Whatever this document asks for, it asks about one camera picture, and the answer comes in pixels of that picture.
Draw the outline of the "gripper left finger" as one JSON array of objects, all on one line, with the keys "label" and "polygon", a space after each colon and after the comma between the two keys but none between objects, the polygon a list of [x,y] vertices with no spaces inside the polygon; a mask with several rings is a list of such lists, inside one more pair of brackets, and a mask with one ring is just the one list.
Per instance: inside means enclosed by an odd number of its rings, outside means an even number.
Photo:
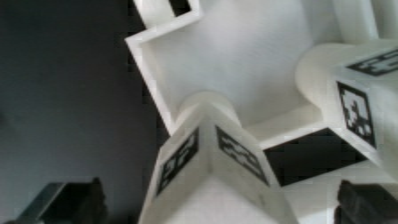
[{"label": "gripper left finger", "polygon": [[61,182],[53,182],[44,186],[17,218],[6,221],[5,224],[44,224],[40,216],[49,208],[63,187],[65,184]]}]

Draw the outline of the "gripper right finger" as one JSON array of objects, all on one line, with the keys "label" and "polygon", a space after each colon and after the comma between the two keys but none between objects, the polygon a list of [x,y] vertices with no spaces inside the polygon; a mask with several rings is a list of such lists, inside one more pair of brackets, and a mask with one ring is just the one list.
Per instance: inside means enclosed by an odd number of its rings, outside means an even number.
[{"label": "gripper right finger", "polygon": [[379,184],[340,181],[333,224],[398,224],[398,199]]}]

